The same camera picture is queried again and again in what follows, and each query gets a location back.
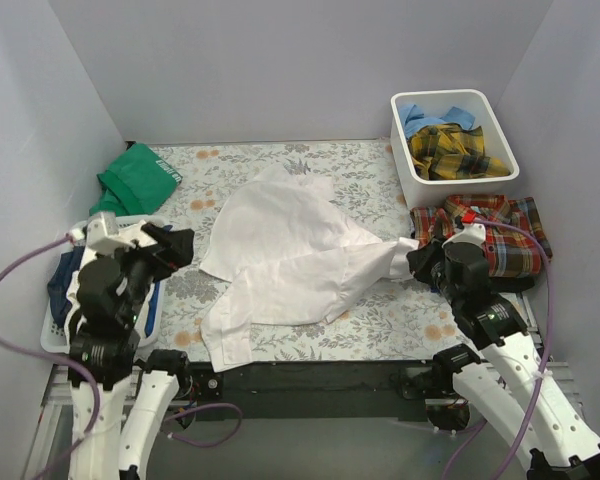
white wall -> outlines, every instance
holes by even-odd
[[[555,253],[555,352],[600,432],[600,1],[553,3],[497,113]]]
[[[397,92],[497,103],[551,0],[50,0],[128,140],[373,138]]]
[[[47,243],[97,199],[94,175],[124,150],[46,0],[0,0],[0,270]],[[0,333],[40,348],[57,253],[0,289]],[[19,478],[50,365],[0,349],[0,478]]]

white plastic basket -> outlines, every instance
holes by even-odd
[[[482,126],[487,155],[500,158],[509,168],[510,175],[495,178],[475,178],[469,180],[424,180],[416,173],[404,135],[404,128],[398,116],[398,107],[415,103],[427,116],[442,116],[451,107],[467,110],[475,116],[474,126]],[[478,90],[439,90],[431,92],[398,93],[391,99],[393,122],[391,127],[391,148],[396,161],[400,184],[407,206],[439,206],[449,195],[467,193],[506,193],[503,188],[520,173],[509,143],[500,128],[487,97]]]
[[[128,217],[117,217],[119,227],[128,227],[134,223],[138,223],[140,220],[151,222],[159,227],[169,225],[169,221],[158,215],[131,215]],[[87,225],[86,221],[76,223],[74,228],[83,228]],[[62,253],[70,252],[71,246],[67,245]],[[162,305],[164,302],[164,290],[165,282],[160,283],[160,290],[158,291],[158,300],[156,302],[156,316],[153,324],[153,331],[148,337],[144,336],[144,332],[140,332],[139,347],[145,347],[155,342],[158,339],[160,333],[160,319],[162,318]],[[40,345],[49,353],[69,353],[69,346],[67,345],[67,339],[64,335],[64,329],[58,328],[53,322],[51,316],[51,305],[47,302],[47,311],[44,316],[44,323],[42,325],[42,333],[40,334]]]

folded green shirt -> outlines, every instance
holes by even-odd
[[[98,175],[104,193],[91,209],[116,215],[154,213],[173,193],[182,176],[149,147],[136,143]]]

folded plaid shirt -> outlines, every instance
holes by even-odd
[[[531,197],[507,200],[504,195],[453,195],[447,198],[443,208],[414,208],[411,210],[414,238],[421,247],[429,243],[437,219],[442,224],[443,235],[449,238],[455,233],[455,219],[462,218],[469,211],[478,213],[478,217],[484,220],[506,223],[531,233],[547,256],[552,257],[551,246]],[[490,276],[522,278],[540,273],[542,258],[530,240],[504,228],[486,227],[486,230],[483,249],[489,260]]]
[[[416,172],[425,180],[506,177],[511,172],[495,157],[486,157],[482,127],[462,130],[457,123],[421,128],[409,139]]]

floral pattern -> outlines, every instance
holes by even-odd
[[[195,257],[167,281],[160,336],[148,348],[180,348],[192,361],[209,360],[200,322],[228,283],[200,272],[198,265],[225,200],[269,165],[282,164],[292,174],[311,171],[332,177],[334,204],[383,240],[411,231],[391,146],[383,139],[153,150],[183,176],[157,214],[175,228],[195,231]],[[510,298],[523,308],[520,299]],[[449,306],[415,280],[377,282],[331,324],[251,329],[255,361],[429,359],[458,342],[468,340],[456,328]]]

